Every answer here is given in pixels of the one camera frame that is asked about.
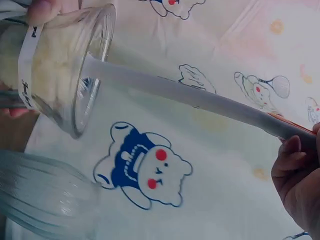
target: white label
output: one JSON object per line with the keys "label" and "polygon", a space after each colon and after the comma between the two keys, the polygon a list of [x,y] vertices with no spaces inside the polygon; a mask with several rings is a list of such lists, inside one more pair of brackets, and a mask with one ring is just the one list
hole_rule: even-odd
{"label": "white label", "polygon": [[30,26],[18,59],[19,96],[28,109],[38,109],[32,99],[32,63],[43,26]]}

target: orange spot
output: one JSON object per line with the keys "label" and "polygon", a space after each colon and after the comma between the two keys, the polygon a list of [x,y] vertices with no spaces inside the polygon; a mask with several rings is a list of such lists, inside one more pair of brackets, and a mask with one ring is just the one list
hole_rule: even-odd
{"label": "orange spot", "polygon": [[276,35],[281,35],[284,30],[284,23],[280,19],[273,21],[273,23],[270,25],[270,31]]}
{"label": "orange spot", "polygon": [[306,75],[303,78],[303,81],[305,81],[307,84],[312,84],[312,76]]}
{"label": "orange spot", "polygon": [[253,175],[263,181],[268,181],[269,176],[266,174],[265,170],[262,168],[256,168],[253,170]]}
{"label": "orange spot", "polygon": [[313,82],[312,76],[306,74],[306,65],[304,64],[300,65],[300,76],[305,83],[312,84]]}

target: human hand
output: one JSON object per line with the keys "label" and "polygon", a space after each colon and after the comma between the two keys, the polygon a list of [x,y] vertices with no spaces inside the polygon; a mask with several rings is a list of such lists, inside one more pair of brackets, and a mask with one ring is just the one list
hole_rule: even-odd
{"label": "human hand", "polygon": [[28,23],[36,26],[53,19],[59,12],[79,10],[81,0],[33,0],[28,8]]}
{"label": "human hand", "polygon": [[[2,82],[0,82],[0,91],[7,91],[8,87],[6,85],[4,85]],[[1,109],[1,111],[8,116],[11,116],[13,118],[18,118],[20,116],[22,116],[23,114],[28,112],[28,109],[24,109],[24,108],[15,108],[15,109]]]}
{"label": "human hand", "polygon": [[320,123],[313,127],[317,149],[302,149],[298,136],[284,142],[271,170],[284,208],[313,240],[320,240]]}

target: glass cup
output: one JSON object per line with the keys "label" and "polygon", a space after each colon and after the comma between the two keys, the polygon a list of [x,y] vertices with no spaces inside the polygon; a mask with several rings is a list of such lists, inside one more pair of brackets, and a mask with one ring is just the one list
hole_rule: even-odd
{"label": "glass cup", "polygon": [[100,196],[64,162],[0,150],[0,212],[45,239],[95,239]]}
{"label": "glass cup", "polygon": [[[100,81],[81,78],[90,54],[106,61],[116,19],[115,7],[60,14],[46,23],[32,60],[31,95],[38,110],[73,138],[89,121]],[[0,81],[18,89],[18,59],[28,30],[24,17],[0,21]]]}

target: cartoon bear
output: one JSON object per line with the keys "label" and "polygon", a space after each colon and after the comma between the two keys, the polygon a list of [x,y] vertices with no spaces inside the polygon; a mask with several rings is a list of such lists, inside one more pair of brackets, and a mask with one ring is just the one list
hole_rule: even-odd
{"label": "cartoon bear", "polygon": [[246,98],[252,103],[267,112],[278,114],[278,110],[270,100],[270,91],[267,84],[260,81],[259,78],[254,75],[245,77],[241,72],[234,74],[234,80]]}
{"label": "cartoon bear", "polygon": [[182,185],[193,168],[173,152],[170,141],[153,132],[139,133],[127,122],[115,123],[110,134],[113,143],[93,170],[95,181],[105,189],[121,188],[144,210],[152,202],[180,207]]}
{"label": "cartoon bear", "polygon": [[320,123],[320,106],[317,104],[316,100],[312,97],[308,97],[305,100],[305,104],[308,109],[309,121],[313,124]]}
{"label": "cartoon bear", "polygon": [[212,83],[207,80],[206,76],[198,68],[184,64],[179,66],[179,70],[182,77],[179,83],[213,94],[217,93]]}
{"label": "cartoon bear", "polygon": [[190,16],[190,11],[195,5],[202,5],[206,0],[149,0],[152,8],[161,17],[166,17],[168,13],[186,20]]}

